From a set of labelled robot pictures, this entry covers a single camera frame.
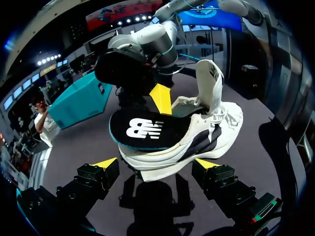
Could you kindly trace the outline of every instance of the insole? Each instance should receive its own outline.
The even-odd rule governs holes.
[[[140,109],[121,109],[110,118],[109,131],[120,145],[138,150],[164,150],[188,131],[190,115],[177,118]]]

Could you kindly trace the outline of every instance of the black stripe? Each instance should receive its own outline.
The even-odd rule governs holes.
[[[202,154],[208,151],[212,151],[217,146],[217,139],[222,134],[221,127],[216,124],[213,133],[211,134],[211,142],[208,138],[209,130],[204,130],[194,137],[190,147],[185,154],[178,160],[178,162],[190,157],[194,154]]]

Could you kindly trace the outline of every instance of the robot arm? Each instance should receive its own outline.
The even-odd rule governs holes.
[[[172,67],[178,58],[174,45],[176,44],[176,36],[181,22],[177,14],[207,2],[209,2],[209,0],[173,0],[172,2],[169,2],[155,13],[160,24],[148,25],[133,34],[119,34],[114,36],[109,41],[108,48],[116,51],[108,52],[108,57],[103,61],[111,61],[111,55],[120,54],[120,61],[123,61],[122,58],[125,58],[125,62],[134,60],[134,62],[137,62],[137,65],[147,65],[147,67],[139,68],[138,70],[148,70],[148,67],[149,69],[154,68],[157,70]],[[263,18],[261,13],[245,1],[217,0],[217,2],[220,9],[223,11],[244,17],[257,26],[262,24]],[[99,61],[95,67],[95,75],[101,82],[109,83],[109,77],[111,76],[102,76],[104,68],[105,65]],[[159,73],[168,76],[178,73],[181,69],[169,74],[164,74],[160,71]],[[129,89],[132,87],[128,75],[123,74],[120,68],[117,72],[113,72],[112,74],[115,74],[115,76],[112,76],[115,80],[110,81],[110,84],[123,88],[128,87]],[[153,76],[142,81],[154,85],[155,81],[152,77]],[[142,95],[150,95],[160,113],[171,115],[169,88],[160,86],[159,84],[154,88],[149,88],[150,91],[158,90],[155,94],[164,94],[154,97],[152,93],[147,91],[148,86],[145,86],[145,84],[146,83],[142,83],[134,88],[134,91],[145,91]]]
[[[156,11],[155,16],[160,24],[149,25],[142,30],[129,35],[117,35],[109,42],[108,48],[133,51],[134,53],[154,57],[161,54],[157,60],[157,68],[169,68],[177,60],[177,53],[173,47],[179,28],[179,18],[176,14],[190,10],[209,0],[173,0]],[[246,18],[253,25],[259,26],[263,22],[261,13],[242,0],[217,0],[221,10],[234,13]]]
[[[261,25],[263,17],[261,13],[243,0],[216,0],[222,11],[236,14],[244,17],[253,25]],[[170,20],[174,13],[178,14],[183,11],[190,10],[196,6],[209,2],[209,0],[173,0],[156,11],[155,16],[164,22]]]

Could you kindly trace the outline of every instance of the monitor screen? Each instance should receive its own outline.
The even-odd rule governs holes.
[[[30,85],[31,85],[31,79],[26,80],[26,82],[23,83],[23,89],[25,90]]]
[[[12,95],[8,97],[8,99],[4,102],[4,109],[8,110],[9,106],[12,104],[13,98]]]
[[[34,83],[38,79],[39,79],[39,74],[36,74],[31,78],[31,81]]]
[[[14,99],[17,98],[21,93],[22,93],[22,87],[19,86],[19,87],[13,92],[13,97],[14,97]]]

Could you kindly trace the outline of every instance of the new balance logo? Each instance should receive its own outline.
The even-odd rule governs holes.
[[[132,138],[145,139],[147,135],[151,139],[159,139],[160,131],[164,122],[156,121],[153,124],[152,120],[134,118],[129,122],[130,128],[126,134]]]

